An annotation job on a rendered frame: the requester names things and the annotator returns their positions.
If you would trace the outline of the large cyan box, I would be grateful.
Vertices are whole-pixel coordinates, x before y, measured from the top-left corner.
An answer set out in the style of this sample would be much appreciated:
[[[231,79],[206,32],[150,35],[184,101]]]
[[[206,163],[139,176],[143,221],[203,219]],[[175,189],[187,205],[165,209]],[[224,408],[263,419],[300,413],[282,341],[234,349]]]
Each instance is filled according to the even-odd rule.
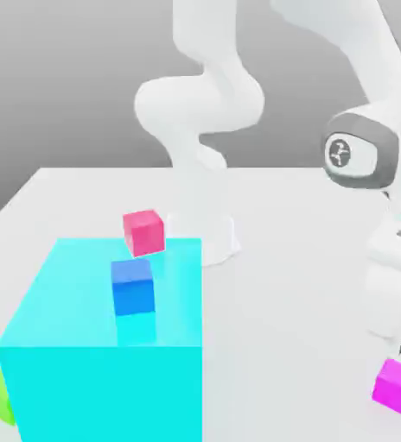
[[[0,337],[22,442],[202,442],[202,267],[197,239],[150,256],[156,308],[119,317],[117,238],[55,242]]]

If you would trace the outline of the small red cube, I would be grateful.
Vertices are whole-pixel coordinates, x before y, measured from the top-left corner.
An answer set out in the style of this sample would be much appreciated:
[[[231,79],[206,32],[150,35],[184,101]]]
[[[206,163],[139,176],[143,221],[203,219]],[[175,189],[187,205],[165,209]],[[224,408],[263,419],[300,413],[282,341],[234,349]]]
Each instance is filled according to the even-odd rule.
[[[134,256],[146,256],[165,250],[164,224],[155,210],[123,215],[124,239]]]

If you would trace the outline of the small blue cube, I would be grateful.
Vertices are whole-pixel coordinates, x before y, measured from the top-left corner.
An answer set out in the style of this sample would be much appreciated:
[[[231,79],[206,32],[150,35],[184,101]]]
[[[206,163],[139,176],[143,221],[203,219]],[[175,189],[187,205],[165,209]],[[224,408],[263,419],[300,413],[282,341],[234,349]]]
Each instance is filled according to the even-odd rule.
[[[112,262],[111,287],[117,316],[155,311],[153,274],[148,259]]]

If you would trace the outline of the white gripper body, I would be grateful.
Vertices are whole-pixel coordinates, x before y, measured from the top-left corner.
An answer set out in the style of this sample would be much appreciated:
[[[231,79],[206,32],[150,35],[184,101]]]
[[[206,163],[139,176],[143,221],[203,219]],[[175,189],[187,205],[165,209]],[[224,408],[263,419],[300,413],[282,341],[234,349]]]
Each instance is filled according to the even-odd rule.
[[[401,256],[371,254],[365,278],[366,329],[389,340],[401,338]]]

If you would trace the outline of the small magenta cube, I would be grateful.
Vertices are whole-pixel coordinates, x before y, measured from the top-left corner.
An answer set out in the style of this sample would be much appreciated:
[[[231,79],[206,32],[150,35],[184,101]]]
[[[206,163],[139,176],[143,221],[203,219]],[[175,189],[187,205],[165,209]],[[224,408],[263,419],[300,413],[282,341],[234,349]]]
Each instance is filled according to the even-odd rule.
[[[387,358],[376,376],[372,399],[401,414],[401,362]]]

